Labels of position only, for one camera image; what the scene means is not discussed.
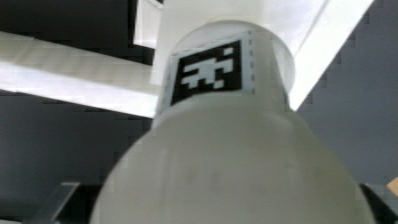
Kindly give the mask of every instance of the black panel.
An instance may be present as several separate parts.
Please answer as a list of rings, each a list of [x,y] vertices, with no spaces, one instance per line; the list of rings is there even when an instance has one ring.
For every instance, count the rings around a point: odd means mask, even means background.
[[[153,49],[128,43],[137,0],[2,0],[0,30],[151,64]]]
[[[361,185],[377,224],[395,224],[398,216],[366,185]]]

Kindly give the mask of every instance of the dark ceiling panel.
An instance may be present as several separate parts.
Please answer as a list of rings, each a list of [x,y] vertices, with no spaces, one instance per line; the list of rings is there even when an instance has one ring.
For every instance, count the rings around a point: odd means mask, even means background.
[[[132,45],[137,0],[2,0],[0,30],[151,64]]]

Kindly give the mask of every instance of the apriltag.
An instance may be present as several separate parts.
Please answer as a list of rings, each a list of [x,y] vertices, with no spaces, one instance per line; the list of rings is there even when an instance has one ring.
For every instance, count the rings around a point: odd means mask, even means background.
[[[158,112],[194,95],[220,91],[254,91],[251,32],[178,52]]]

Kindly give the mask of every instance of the dark object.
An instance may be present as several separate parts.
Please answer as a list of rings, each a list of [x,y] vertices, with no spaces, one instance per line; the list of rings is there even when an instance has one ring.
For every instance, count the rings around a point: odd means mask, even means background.
[[[395,224],[395,221],[398,220],[398,216],[389,206],[386,205],[380,197],[377,196],[373,190],[364,184],[361,184],[361,189],[366,196],[366,201],[370,203],[370,208],[371,208],[377,224]]]
[[[137,0],[2,0],[0,30],[153,63],[155,50],[133,45]]]

